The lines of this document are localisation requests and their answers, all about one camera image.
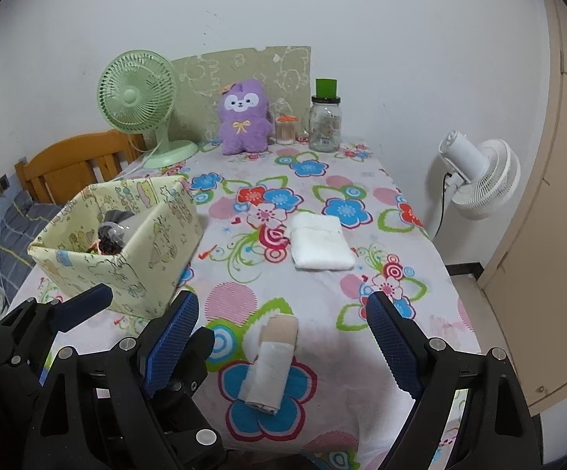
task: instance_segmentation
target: green fan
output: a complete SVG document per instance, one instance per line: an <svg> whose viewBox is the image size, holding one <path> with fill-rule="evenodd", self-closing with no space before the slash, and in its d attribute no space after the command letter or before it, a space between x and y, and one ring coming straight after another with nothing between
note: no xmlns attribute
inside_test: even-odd
<svg viewBox="0 0 567 470"><path fill-rule="evenodd" d="M101 113L117 130L127 134L155 131L157 146L144 162L147 168L171 166L198 152L192 141L168 139L176 95L172 64L142 49L115 58L101 75L97 93Z"/></svg>

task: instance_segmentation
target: silver bolt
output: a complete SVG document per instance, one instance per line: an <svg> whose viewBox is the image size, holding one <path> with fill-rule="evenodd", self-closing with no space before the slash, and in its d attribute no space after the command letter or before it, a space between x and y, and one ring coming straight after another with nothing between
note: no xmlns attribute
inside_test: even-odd
<svg viewBox="0 0 567 470"><path fill-rule="evenodd" d="M432 338L430 339L430 347L436 351L442 351L446 348L446 343L440 338Z"/></svg>
<svg viewBox="0 0 567 470"><path fill-rule="evenodd" d="M505 357L507 357L507 354L503 348L493 348L492 356L497 360L504 360Z"/></svg>
<svg viewBox="0 0 567 470"><path fill-rule="evenodd" d="M118 343L118 346L120 347L121 350L125 350L125 351L131 350L131 348L135 346L135 339L125 338L121 340L120 343Z"/></svg>
<svg viewBox="0 0 567 470"><path fill-rule="evenodd" d="M70 358L72 355L72 348L71 347L63 347L59 352L57 352L57 356L59 358Z"/></svg>
<svg viewBox="0 0 567 470"><path fill-rule="evenodd" d="M210 446L216 443L216 439L216 433L214 433L210 429L201 429L199 432L197 432L197 442L202 446Z"/></svg>

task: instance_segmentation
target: door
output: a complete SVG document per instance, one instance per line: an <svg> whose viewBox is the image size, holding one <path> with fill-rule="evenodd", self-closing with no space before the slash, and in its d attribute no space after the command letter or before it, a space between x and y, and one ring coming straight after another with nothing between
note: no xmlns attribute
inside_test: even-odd
<svg viewBox="0 0 567 470"><path fill-rule="evenodd" d="M562 94L551 156L523 226L484 286L532 415L567 396L567 7L556 5Z"/></svg>

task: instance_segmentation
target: floor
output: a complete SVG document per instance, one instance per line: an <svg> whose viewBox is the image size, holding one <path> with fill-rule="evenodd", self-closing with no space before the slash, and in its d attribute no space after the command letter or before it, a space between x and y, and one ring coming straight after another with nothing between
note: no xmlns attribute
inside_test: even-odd
<svg viewBox="0 0 567 470"><path fill-rule="evenodd" d="M490 348L499 347L503 348L509 355L510 351L505 342L504 334L501 332L490 304L488 304L488 299L486 299L483 291L477 287L475 278L472 275L453 276L451 280L471 320L482 353L488 353Z"/></svg>

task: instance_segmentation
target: floral tablecloth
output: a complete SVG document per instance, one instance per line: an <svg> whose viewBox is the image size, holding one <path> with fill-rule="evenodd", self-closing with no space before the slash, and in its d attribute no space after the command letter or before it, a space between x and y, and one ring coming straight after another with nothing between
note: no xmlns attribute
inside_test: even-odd
<svg viewBox="0 0 567 470"><path fill-rule="evenodd" d="M219 145L201 143L198 154L171 168L126 174L176 175L198 205L204 236L191 264L178 271L178 286L198 295L197 325L210 327L216 344L195 401L228 448L303 452L323 469L374 470L413 400L397 388L367 326L370 293L383 290L429 337L479 351L442 260L365 144L332 154L311 152L305 143L272 145L231 157ZM126 198L138 195L123 190ZM284 229L303 210L339 217L358 257L353 270L295 270ZM65 300L38 267L13 305L31 296ZM238 391L273 313L294 314L299 333L281 409L270 416L248 408ZM51 355L65 345L79 353L106 350L144 324L103 311L58 334ZM465 398L455 398L432 468L444 468Z"/></svg>

